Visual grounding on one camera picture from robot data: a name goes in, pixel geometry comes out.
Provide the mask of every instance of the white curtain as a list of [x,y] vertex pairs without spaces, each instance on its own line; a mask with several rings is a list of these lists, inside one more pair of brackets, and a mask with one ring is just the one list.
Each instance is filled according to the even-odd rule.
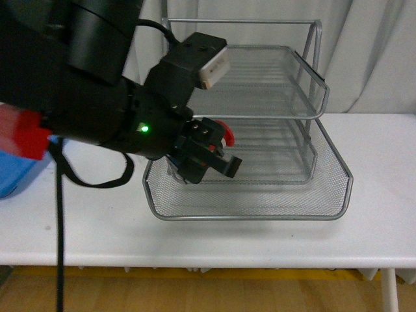
[[[143,18],[161,20],[160,0]],[[416,0],[168,0],[172,18],[322,21],[319,73],[330,86],[327,112],[416,113]],[[233,43],[280,44],[302,52],[305,26],[202,25]],[[174,27],[179,38],[196,29]],[[161,36],[138,29],[140,76],[156,64]]]

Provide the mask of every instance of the blue container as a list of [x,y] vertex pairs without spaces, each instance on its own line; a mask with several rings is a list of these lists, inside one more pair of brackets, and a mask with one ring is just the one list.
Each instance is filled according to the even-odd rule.
[[17,157],[0,150],[0,199],[25,190],[51,161],[46,153],[41,161]]
[[36,163],[0,151],[0,198],[11,194]]

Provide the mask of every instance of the metal mesh tray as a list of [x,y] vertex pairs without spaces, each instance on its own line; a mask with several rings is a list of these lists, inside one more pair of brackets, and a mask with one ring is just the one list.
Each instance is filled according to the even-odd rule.
[[231,69],[210,90],[195,89],[188,105],[208,118],[315,119],[329,88],[289,47],[228,46]]
[[225,147],[225,154],[244,161],[233,179],[209,168],[202,184],[304,184],[311,179],[317,152],[300,122],[222,121],[230,126],[235,135],[235,145]]
[[269,162],[259,162],[259,166],[265,165],[260,172],[268,172],[260,181],[230,179],[227,183],[212,183],[208,175],[203,183],[183,185],[166,173],[166,159],[159,159],[150,161],[144,173],[143,182],[149,206],[154,215],[162,220],[339,218],[348,207],[352,174],[319,120],[311,122],[309,134],[317,161],[315,172],[306,183],[275,183],[269,178],[270,168],[266,166]]

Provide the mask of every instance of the black cable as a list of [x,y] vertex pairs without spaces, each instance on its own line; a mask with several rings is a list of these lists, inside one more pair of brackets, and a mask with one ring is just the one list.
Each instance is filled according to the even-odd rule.
[[[64,139],[58,138],[58,150],[62,154]],[[57,161],[57,312],[64,311],[64,197],[62,191],[62,165]]]
[[92,187],[95,189],[98,189],[98,188],[99,189],[111,189],[114,187],[120,187],[130,181],[135,171],[135,164],[133,160],[130,158],[130,156],[123,153],[123,156],[125,158],[125,170],[121,177],[112,181],[104,182],[104,183],[90,184],[90,183],[84,182],[75,174],[75,172],[72,170],[71,164],[62,154],[62,148],[60,148],[58,144],[50,142],[48,150],[50,154],[52,155],[52,158],[55,160],[55,162],[59,163],[61,174],[66,176],[69,180],[71,180],[75,184],[80,185],[82,187]]
[[69,30],[66,26],[70,17],[70,10],[71,0],[55,0],[49,13],[44,34],[63,42],[69,40]]
[[173,46],[180,44],[180,41],[175,38],[175,35],[171,30],[167,29],[166,27],[155,21],[151,21],[150,19],[139,19],[136,25],[156,28],[164,34],[164,37],[170,44],[172,44]]

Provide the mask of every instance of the red part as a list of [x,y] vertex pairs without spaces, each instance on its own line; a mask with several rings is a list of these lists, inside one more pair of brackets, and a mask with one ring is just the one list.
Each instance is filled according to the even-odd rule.
[[222,125],[224,128],[226,128],[226,133],[224,135],[224,140],[226,141],[227,146],[234,146],[235,138],[233,131],[228,127],[228,125],[225,122],[222,122],[221,120],[215,120],[215,122]]
[[19,157],[40,160],[52,131],[40,127],[39,112],[0,105],[0,150]]

